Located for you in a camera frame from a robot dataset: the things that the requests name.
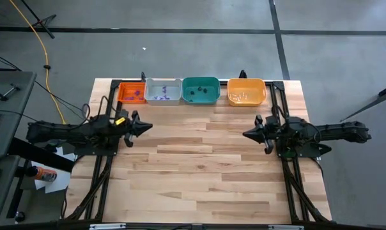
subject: wooden tabletop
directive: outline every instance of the wooden tabletop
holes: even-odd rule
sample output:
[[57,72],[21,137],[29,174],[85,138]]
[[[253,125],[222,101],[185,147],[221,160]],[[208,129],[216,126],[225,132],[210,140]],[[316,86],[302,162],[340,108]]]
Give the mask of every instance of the wooden tabletop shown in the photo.
[[[97,113],[101,96],[108,96],[111,80],[95,79],[91,114]],[[287,80],[284,85],[290,115],[308,120],[300,81]],[[264,154],[263,144],[242,136],[254,127],[257,114],[271,115],[269,92],[259,107],[232,107],[226,94],[222,87],[217,104],[211,106],[124,104],[153,128],[134,139],[133,148],[120,142],[104,222],[290,223],[281,161],[275,152]],[[88,192],[94,163],[95,157],[89,156],[75,165],[66,216]],[[330,219],[320,170],[308,158],[300,158],[300,168],[306,194]],[[94,214],[98,199],[97,194]],[[297,196],[295,200],[301,217]]]

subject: white bin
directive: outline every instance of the white bin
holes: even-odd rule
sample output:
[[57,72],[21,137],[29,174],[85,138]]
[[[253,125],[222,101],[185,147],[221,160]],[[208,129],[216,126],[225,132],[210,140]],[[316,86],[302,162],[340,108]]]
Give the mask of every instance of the white bin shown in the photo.
[[181,79],[146,79],[144,98],[150,105],[178,105],[181,98]]

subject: teal bin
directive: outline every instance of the teal bin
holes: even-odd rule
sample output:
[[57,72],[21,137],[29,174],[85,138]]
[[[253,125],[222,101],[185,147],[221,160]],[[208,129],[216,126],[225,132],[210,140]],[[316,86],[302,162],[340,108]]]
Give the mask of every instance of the teal bin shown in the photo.
[[188,104],[214,104],[220,97],[220,82],[215,77],[186,77],[181,87]]

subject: orange bin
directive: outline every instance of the orange bin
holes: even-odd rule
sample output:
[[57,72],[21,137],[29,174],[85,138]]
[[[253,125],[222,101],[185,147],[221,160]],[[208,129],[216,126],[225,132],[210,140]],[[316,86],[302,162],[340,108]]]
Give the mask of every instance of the orange bin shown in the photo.
[[119,84],[118,101],[127,104],[143,104],[144,82],[122,82]]
[[227,95],[232,106],[258,106],[266,98],[265,83],[261,79],[230,79]]

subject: plastic bin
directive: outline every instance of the plastic bin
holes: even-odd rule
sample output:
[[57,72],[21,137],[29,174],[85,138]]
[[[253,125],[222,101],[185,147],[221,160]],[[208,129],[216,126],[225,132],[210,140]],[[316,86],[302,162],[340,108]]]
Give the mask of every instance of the plastic bin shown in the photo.
[[261,79],[230,79],[227,95],[232,106],[258,106],[266,98],[265,83]]
[[188,104],[214,104],[220,97],[220,82],[215,77],[187,77],[182,89]]
[[126,104],[144,104],[144,82],[122,82],[119,84],[118,101]]
[[181,98],[181,80],[146,79],[144,98],[150,105],[178,105]]

